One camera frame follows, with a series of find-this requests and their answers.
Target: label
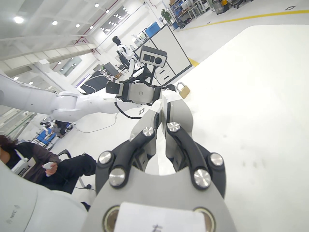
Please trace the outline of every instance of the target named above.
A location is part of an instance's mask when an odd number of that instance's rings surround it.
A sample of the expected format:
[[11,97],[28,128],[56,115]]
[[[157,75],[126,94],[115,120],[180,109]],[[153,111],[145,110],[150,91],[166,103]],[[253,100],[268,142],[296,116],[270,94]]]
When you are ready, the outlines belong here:
[[205,232],[202,213],[123,202],[114,232]]

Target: padlock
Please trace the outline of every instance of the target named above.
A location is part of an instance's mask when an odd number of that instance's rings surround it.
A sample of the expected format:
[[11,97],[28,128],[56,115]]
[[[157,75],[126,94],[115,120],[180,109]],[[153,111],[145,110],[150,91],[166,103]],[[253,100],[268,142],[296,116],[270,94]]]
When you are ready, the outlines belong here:
[[[182,90],[179,89],[179,87],[178,87],[179,85],[183,85]],[[178,82],[176,88],[177,88],[177,90],[178,90],[180,96],[181,96],[183,99],[185,99],[185,98],[188,96],[188,94],[190,93],[190,89],[189,89],[185,84],[183,84],[182,82]]]

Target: white table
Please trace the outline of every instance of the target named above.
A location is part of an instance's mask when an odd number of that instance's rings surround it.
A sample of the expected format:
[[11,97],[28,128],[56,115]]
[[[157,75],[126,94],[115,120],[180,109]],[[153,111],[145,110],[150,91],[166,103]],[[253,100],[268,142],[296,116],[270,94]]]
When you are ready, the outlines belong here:
[[309,25],[250,27],[180,80],[193,139],[225,160],[239,232],[309,230],[308,36]]

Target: blue panel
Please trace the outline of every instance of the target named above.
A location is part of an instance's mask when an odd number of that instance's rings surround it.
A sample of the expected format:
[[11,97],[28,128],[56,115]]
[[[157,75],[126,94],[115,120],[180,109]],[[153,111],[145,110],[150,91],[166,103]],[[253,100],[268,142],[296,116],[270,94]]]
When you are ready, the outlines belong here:
[[149,37],[152,37],[159,31],[160,31],[160,27],[157,22],[154,22],[150,27],[146,29],[146,33]]

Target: trash bin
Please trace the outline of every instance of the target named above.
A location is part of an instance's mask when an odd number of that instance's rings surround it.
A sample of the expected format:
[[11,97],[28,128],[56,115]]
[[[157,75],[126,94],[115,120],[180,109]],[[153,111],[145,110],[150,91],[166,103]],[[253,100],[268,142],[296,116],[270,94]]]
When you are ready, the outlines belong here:
[[175,22],[172,24],[172,26],[173,26],[175,29],[177,29],[177,28],[178,28],[177,22],[175,21]]

